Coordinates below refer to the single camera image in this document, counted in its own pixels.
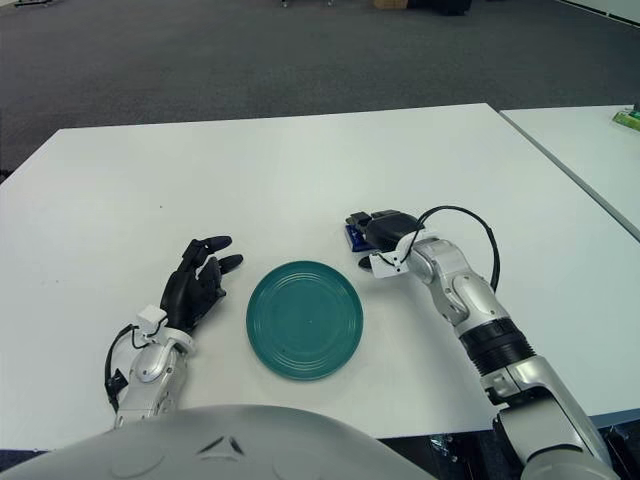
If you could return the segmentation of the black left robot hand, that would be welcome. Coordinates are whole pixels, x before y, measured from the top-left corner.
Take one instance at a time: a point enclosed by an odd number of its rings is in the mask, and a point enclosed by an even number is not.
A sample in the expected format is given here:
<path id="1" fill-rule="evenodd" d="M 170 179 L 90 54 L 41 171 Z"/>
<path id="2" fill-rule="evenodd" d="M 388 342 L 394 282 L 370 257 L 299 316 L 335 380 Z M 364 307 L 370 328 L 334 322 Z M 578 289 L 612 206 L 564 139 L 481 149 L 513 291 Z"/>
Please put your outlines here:
<path id="1" fill-rule="evenodd" d="M 219 259 L 215 254 L 232 243 L 230 236 L 193 239 L 182 260 L 170 275 L 163 291 L 160 309 L 166 313 L 166 326 L 191 334 L 200 320 L 226 295 L 222 277 L 243 261 L 241 254 Z"/>

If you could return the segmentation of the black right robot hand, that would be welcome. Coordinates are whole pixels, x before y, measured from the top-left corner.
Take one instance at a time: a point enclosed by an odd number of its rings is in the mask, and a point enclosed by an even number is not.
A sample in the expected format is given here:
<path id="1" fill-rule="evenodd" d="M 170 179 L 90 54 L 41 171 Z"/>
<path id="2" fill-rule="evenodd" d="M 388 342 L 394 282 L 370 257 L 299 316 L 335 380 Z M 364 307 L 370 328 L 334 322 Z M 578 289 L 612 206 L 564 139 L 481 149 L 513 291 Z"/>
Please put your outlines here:
<path id="1" fill-rule="evenodd" d="M 365 253 L 358 265 L 377 279 L 415 273 L 426 279 L 433 276 L 433 268 L 413 247 L 428 238 L 422 233 L 421 222 L 406 213 L 384 210 L 367 214 L 356 212 L 345 220 L 351 250 Z"/>

